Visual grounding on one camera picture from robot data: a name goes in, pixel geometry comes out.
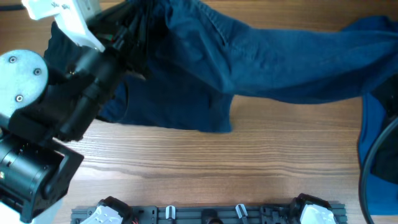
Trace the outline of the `navy blue shorts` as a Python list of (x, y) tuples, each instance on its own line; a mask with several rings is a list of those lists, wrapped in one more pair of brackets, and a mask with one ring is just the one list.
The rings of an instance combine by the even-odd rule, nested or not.
[(126, 76), (103, 121), (228, 133), (235, 95), (329, 103), (397, 73), (397, 23), (384, 16), (340, 32), (256, 29), (201, 1), (156, 1), (153, 16), (151, 75)]

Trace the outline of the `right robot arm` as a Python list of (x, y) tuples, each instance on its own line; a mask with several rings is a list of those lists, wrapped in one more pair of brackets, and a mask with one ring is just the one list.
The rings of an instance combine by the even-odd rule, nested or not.
[(300, 224), (338, 224), (331, 205), (326, 200), (300, 194), (289, 205), (289, 221)]

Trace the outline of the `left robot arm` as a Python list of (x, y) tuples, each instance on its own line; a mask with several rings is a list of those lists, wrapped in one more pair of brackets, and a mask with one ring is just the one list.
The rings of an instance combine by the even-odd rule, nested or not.
[(1, 56), (1, 202), (30, 223), (61, 200), (83, 156), (79, 141), (128, 72), (148, 76), (152, 1), (23, 1), (87, 51), (69, 70), (31, 50)]

